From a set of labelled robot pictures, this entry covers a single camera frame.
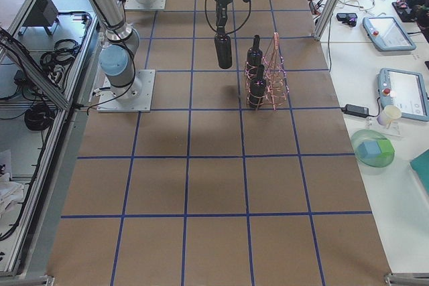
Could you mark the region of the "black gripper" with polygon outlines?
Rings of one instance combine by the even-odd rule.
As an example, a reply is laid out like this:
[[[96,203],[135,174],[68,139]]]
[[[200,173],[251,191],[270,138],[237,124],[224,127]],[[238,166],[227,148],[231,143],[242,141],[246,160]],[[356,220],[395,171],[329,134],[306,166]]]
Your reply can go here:
[[[214,0],[216,3],[216,27],[224,28],[227,23],[227,7],[233,0]]]

